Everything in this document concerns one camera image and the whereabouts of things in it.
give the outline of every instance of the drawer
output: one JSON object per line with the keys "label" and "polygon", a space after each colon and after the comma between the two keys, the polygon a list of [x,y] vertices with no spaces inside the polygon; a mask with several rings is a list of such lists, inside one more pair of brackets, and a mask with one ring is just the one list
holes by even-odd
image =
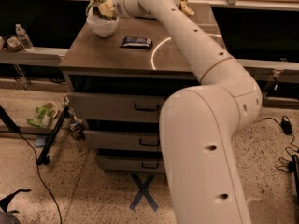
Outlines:
{"label": "drawer", "polygon": [[93,149],[120,149],[161,152],[159,135],[156,133],[119,133],[85,131],[86,140]]}
{"label": "drawer", "polygon": [[103,170],[165,173],[163,160],[107,157],[101,155],[96,155],[95,159],[98,167]]}
{"label": "drawer", "polygon": [[83,120],[157,123],[164,103],[163,97],[156,96],[87,93],[69,93],[68,96],[77,117]]}

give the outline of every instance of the white bowl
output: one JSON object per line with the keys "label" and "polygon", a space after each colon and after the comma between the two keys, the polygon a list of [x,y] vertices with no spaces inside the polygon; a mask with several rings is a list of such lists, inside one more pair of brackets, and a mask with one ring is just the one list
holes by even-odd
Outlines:
{"label": "white bowl", "polygon": [[116,20],[107,20],[101,19],[96,15],[91,15],[87,17],[86,22],[94,33],[101,37],[108,37],[112,35],[118,27],[119,18]]}

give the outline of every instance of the terrazzo floor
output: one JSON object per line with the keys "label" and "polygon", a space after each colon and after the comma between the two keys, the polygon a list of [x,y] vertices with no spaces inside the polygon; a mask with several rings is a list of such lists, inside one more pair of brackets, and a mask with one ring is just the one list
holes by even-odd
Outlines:
{"label": "terrazzo floor", "polygon": [[[64,86],[48,83],[33,83],[27,91],[22,91],[21,84],[0,80],[0,94],[0,106],[18,125],[23,125],[45,101],[60,105],[67,91]],[[298,100],[269,100],[261,113],[261,117],[279,121],[282,116],[289,117],[297,137]],[[34,146],[36,137],[25,137]],[[285,147],[292,146],[291,140],[271,119],[257,120],[233,138],[235,159],[253,224],[299,223],[292,174],[276,168],[280,165],[279,157],[289,158]],[[293,143],[299,146],[299,136]],[[34,150],[38,155],[41,148],[34,147]],[[176,223],[164,174],[154,174],[148,186],[157,207],[153,208],[143,196],[133,208],[133,200],[139,192],[133,175],[145,183],[150,174],[99,169],[94,150],[89,149],[84,140],[74,140],[66,130],[59,131],[49,156],[50,164],[40,166],[39,171],[59,205],[63,223]],[[17,189],[31,190],[16,195],[8,211],[18,210],[15,216],[24,224],[60,223],[57,207],[38,178],[33,150],[15,134],[0,133],[0,167],[0,199]]]}

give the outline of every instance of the white robotic arm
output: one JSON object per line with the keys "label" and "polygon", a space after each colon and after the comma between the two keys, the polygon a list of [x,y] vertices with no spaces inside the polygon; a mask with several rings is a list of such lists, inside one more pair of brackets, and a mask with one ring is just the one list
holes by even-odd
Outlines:
{"label": "white robotic arm", "polygon": [[259,86],[226,49],[179,10],[179,0],[113,4],[120,16],[160,21],[202,85],[171,95],[160,116],[177,222],[250,224],[231,139],[260,113]]}

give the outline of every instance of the bottle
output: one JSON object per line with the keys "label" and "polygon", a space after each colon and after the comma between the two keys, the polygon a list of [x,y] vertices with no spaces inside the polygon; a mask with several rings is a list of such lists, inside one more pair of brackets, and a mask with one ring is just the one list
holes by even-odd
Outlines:
{"label": "bottle", "polygon": [[28,34],[26,33],[26,30],[22,28],[19,24],[16,24],[16,34],[18,35],[18,38],[26,51],[35,50],[34,46],[32,45],[29,39]]}

